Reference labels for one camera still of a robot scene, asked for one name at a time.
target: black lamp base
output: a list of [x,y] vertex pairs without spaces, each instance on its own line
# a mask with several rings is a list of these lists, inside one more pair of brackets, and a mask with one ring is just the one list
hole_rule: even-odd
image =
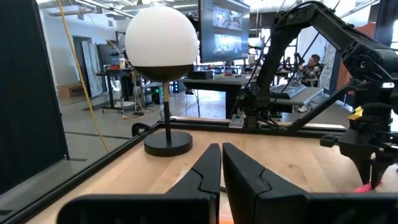
[[170,142],[167,142],[164,131],[151,134],[144,140],[146,153],[159,157],[178,156],[191,150],[192,146],[192,136],[182,131],[171,131]]

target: ceiling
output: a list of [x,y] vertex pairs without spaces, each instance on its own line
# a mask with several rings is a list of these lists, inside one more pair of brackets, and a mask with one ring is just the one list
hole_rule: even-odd
[[[39,8],[46,9],[52,16],[59,16],[57,0],[36,0]],[[306,0],[242,0],[250,5],[251,13],[277,12],[287,10],[291,5]],[[328,7],[335,7],[338,0],[319,0]],[[336,9],[338,15],[344,14],[369,0],[341,0]],[[132,18],[140,9],[165,5],[182,12],[195,12],[198,10],[198,0],[62,0],[63,6],[68,7],[68,15],[79,13],[102,13],[116,20]]]

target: metal rod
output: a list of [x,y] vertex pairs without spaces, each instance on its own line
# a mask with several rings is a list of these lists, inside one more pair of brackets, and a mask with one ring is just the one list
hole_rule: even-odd
[[169,83],[163,82],[163,93],[164,93],[164,123],[166,129],[166,140],[167,142],[172,141],[172,133],[170,130],[170,107],[169,107]]

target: black box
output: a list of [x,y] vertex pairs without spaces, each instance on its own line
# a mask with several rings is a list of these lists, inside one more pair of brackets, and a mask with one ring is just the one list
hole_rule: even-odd
[[188,78],[190,79],[212,79],[213,71],[194,71],[188,72]]

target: keyboard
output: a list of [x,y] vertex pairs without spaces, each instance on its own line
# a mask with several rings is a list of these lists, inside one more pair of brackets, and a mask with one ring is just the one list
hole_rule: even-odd
[[285,88],[286,84],[282,84],[279,86],[272,86],[270,88],[271,98],[280,98],[280,99],[291,99],[297,94],[301,93],[305,90],[305,85],[300,82],[291,82],[288,87],[284,90],[283,93],[281,91]]

